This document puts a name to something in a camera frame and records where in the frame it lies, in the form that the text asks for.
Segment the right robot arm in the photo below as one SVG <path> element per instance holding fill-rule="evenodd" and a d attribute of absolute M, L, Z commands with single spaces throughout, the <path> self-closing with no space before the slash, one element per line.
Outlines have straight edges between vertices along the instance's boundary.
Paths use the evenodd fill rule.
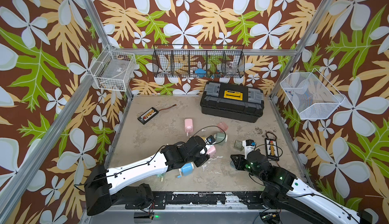
<path fill-rule="evenodd" d="M 372 215 L 357 212 L 319 193 L 290 171 L 273 166 L 259 150 L 231 155 L 234 167 L 265 186 L 260 198 L 270 209 L 287 210 L 312 224 L 371 224 Z"/>

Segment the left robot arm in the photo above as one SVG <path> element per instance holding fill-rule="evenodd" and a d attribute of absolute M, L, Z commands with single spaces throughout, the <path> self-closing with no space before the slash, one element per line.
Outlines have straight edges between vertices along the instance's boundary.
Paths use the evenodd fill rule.
<path fill-rule="evenodd" d="M 88 216 L 98 215 L 114 205 L 145 209 L 155 198 L 148 184 L 132 184 L 153 175 L 180 169 L 187 163 L 202 166 L 210 159 L 212 145 L 200 136 L 187 142 L 162 146 L 154 155 L 116 168 L 96 165 L 84 183 Z"/>

